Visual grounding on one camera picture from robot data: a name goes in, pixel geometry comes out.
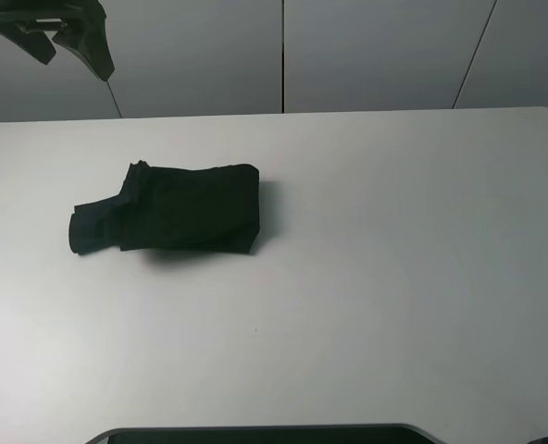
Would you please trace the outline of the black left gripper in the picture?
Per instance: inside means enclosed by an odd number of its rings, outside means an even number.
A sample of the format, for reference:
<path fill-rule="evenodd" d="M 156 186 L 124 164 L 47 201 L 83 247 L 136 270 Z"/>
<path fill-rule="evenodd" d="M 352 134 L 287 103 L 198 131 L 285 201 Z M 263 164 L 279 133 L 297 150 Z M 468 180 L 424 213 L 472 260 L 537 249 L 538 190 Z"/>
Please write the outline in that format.
<path fill-rule="evenodd" d="M 95 77 L 108 81 L 115 71 L 106 39 L 106 12 L 98 1 L 0 1 L 0 35 L 47 65 L 56 49 L 76 56 Z"/>

